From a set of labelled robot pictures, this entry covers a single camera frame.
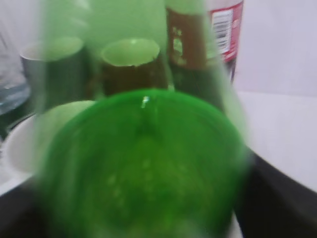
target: bottle label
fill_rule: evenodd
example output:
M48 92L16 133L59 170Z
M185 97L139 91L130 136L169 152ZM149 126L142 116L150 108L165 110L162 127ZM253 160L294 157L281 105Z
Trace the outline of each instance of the bottle label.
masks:
M237 57L242 12L243 1L231 7L209 11L216 42L225 62Z
M209 20L201 14L182 14L170 8L167 13L168 56L176 65L187 69L206 69L216 55L206 29Z

